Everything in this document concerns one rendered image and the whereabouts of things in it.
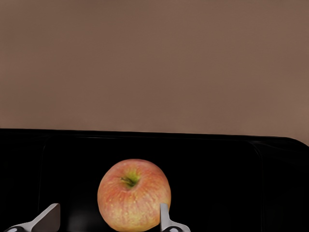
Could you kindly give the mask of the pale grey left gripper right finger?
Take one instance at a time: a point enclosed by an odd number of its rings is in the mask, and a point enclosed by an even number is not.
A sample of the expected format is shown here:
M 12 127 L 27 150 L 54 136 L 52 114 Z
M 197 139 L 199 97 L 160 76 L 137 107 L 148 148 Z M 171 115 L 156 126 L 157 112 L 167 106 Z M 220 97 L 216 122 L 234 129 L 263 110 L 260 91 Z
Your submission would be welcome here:
M 160 232 L 191 232 L 188 226 L 172 221 L 169 217 L 169 207 L 160 204 Z

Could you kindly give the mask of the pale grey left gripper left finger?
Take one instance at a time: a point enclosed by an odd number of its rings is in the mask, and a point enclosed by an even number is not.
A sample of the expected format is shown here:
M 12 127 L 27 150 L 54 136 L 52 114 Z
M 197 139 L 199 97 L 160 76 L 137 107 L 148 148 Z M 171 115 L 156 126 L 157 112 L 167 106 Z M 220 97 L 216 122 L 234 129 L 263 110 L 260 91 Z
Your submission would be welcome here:
M 53 203 L 32 221 L 9 227 L 4 232 L 58 232 L 60 228 L 60 204 Z

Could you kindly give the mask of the red yellow apple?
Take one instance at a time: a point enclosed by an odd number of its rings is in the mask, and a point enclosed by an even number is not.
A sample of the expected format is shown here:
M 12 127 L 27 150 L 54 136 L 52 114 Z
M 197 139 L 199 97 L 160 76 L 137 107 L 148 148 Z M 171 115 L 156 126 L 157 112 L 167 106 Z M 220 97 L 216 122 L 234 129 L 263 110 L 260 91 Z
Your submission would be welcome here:
M 171 205 L 164 172 L 143 159 L 116 163 L 103 176 L 97 202 L 104 221 L 117 232 L 145 232 L 160 222 L 160 205 Z

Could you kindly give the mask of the black tray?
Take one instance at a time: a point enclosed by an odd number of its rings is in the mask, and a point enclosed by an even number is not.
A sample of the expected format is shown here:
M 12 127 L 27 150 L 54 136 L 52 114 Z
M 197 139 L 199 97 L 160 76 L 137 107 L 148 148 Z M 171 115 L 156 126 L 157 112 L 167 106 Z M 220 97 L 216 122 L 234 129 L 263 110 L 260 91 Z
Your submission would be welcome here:
M 309 232 L 309 146 L 284 137 L 0 129 L 0 231 L 61 206 L 59 232 L 115 232 L 97 191 L 117 162 L 156 164 L 191 232 Z

